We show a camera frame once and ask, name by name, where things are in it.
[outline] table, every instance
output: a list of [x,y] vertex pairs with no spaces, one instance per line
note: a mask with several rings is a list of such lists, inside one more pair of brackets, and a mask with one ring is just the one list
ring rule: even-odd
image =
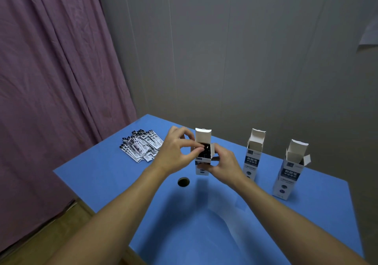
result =
[[[54,172],[98,212],[149,165],[135,163],[118,148],[122,137],[153,129],[163,139],[172,125],[180,126],[145,115]],[[243,165],[245,147],[216,137],[212,142],[232,150]],[[269,194],[281,163],[262,154],[255,181]],[[181,177],[188,177],[190,184],[178,186]],[[289,199],[280,201],[363,257],[346,181],[304,168]],[[163,182],[130,247],[148,264],[289,264],[247,204],[212,175],[196,175],[194,162]]]

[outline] brown floor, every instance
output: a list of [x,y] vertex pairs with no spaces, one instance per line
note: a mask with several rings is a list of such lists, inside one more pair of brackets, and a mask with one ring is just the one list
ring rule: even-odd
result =
[[[85,203],[78,201],[61,217],[50,222],[16,249],[0,256],[0,265],[42,265],[79,228],[90,220],[93,212]],[[119,264],[144,265],[143,260],[128,248]]]

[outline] curtain fold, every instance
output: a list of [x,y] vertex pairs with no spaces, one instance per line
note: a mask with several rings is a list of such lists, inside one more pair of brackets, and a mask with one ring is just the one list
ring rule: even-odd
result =
[[136,120],[99,0],[0,0],[0,251],[73,193],[52,170]]

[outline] box held in hand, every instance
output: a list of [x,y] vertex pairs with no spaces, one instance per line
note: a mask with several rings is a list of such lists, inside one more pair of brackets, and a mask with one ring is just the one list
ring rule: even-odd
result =
[[247,153],[245,154],[243,172],[250,179],[254,180],[260,162],[262,147],[264,145],[265,131],[252,129],[251,137],[247,144]]
[[201,152],[195,159],[195,173],[196,175],[209,175],[209,172],[198,168],[199,164],[210,164],[211,159],[215,155],[214,144],[211,143],[211,130],[196,128],[195,141],[203,144],[205,150]]
[[308,145],[308,143],[291,140],[273,186],[274,196],[282,198],[283,200],[288,199],[303,168],[311,162],[310,156],[305,156]]

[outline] person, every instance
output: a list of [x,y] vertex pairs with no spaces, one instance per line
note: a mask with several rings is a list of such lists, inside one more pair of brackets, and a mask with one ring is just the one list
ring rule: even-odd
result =
[[[184,155],[180,150],[182,147],[191,147],[192,151]],[[55,252],[47,264],[117,264],[159,186],[170,174],[189,165],[203,147],[195,142],[189,129],[173,126],[152,164]],[[245,200],[292,264],[367,264],[343,243],[247,178],[233,152],[218,144],[215,144],[215,151],[219,155],[219,164],[201,167]]]

